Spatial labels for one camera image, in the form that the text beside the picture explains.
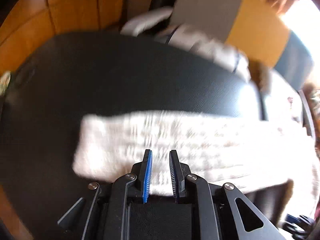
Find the cream knitted sweater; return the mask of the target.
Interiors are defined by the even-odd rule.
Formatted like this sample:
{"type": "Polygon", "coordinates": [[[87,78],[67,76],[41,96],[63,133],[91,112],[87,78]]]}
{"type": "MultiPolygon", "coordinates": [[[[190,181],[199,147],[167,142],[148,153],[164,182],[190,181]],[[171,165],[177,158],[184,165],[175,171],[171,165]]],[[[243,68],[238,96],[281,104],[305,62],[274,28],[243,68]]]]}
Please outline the cream knitted sweater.
{"type": "Polygon", "coordinates": [[[251,192],[291,181],[295,193],[319,196],[319,161],[306,129],[294,121],[246,120],[146,111],[83,117],[74,172],[112,182],[152,151],[153,194],[172,193],[169,152],[210,183],[251,192]]]}

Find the white deer print cushion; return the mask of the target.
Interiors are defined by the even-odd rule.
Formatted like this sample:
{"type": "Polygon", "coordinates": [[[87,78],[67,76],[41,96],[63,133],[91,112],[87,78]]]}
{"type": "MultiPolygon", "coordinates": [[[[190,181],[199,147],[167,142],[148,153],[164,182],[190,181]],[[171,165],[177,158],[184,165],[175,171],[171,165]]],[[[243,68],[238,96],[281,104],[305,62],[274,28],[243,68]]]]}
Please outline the white deer print cushion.
{"type": "Polygon", "coordinates": [[[303,125],[302,100],[277,71],[267,69],[261,73],[259,89],[267,121],[303,125]]]}

